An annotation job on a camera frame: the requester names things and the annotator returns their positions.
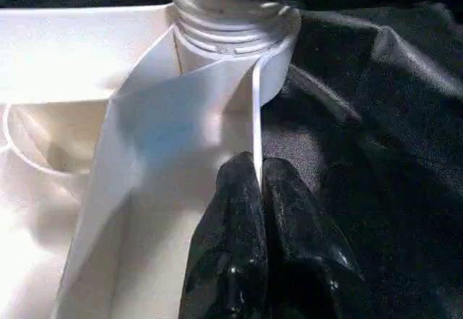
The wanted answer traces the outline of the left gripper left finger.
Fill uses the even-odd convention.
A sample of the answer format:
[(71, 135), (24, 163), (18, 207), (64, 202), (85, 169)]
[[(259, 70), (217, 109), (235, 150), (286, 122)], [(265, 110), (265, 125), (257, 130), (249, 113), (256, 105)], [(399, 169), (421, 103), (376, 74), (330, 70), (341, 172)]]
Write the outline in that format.
[(225, 162), (190, 242), (180, 318), (264, 318), (268, 251), (250, 153)]

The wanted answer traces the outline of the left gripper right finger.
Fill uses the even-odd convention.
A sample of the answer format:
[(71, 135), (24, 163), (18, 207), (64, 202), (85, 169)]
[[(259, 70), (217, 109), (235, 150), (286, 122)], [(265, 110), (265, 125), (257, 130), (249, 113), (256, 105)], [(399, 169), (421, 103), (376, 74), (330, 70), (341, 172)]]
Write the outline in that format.
[(272, 318), (372, 318), (372, 296), (347, 238), (282, 158), (263, 162)]

